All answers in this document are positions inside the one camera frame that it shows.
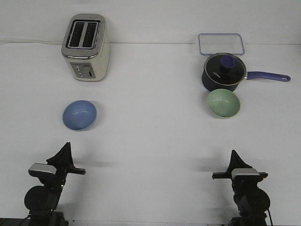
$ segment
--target saucepan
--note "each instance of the saucepan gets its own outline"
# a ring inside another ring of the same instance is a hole
[[[291,80],[288,75],[283,74],[247,72],[244,62],[230,53],[216,53],[211,55],[205,61],[202,74],[202,82],[209,91],[215,89],[234,91],[241,81],[257,78],[285,82]]]

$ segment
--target green bowl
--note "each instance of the green bowl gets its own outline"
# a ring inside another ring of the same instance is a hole
[[[229,118],[240,109],[238,97],[227,89],[216,89],[209,93],[207,106],[212,114],[219,118]]]

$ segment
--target bowl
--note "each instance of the bowl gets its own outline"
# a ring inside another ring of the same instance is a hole
[[[94,123],[96,115],[96,108],[91,102],[78,100],[66,107],[63,122],[69,129],[84,130]]]
[[[230,90],[216,89],[209,93],[207,106],[215,116],[219,118],[229,118],[239,112],[240,101]]]

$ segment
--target white wall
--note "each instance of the white wall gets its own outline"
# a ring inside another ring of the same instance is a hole
[[[300,0],[2,0],[0,40],[62,41],[78,13],[104,16],[112,42],[193,43],[200,32],[238,32],[245,43],[301,43]]]

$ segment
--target black pot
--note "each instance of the black pot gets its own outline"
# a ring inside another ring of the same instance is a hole
[[[217,53],[205,61],[202,82],[209,91],[234,91],[245,77],[246,66],[241,59],[230,53]]]

